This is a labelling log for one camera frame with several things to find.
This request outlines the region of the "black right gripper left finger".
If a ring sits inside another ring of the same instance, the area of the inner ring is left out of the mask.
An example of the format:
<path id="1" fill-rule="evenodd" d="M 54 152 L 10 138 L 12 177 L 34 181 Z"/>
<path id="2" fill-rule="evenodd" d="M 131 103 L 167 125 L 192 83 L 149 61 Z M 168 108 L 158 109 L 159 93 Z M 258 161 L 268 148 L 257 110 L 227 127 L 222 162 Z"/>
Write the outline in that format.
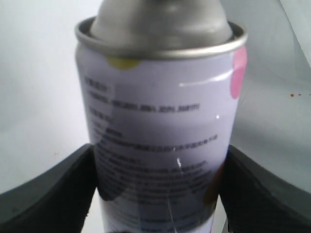
<path id="1" fill-rule="evenodd" d="M 80 233 L 97 186 L 93 147 L 0 196 L 2 233 Z"/>

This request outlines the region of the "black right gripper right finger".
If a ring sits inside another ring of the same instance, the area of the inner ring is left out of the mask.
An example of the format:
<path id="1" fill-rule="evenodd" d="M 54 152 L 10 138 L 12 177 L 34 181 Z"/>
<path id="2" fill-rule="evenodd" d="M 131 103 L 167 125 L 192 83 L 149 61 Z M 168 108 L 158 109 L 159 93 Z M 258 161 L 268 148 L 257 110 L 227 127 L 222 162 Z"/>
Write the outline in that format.
<path id="1" fill-rule="evenodd" d="M 309 233 L 311 195 L 229 146 L 220 197 L 231 233 Z"/>

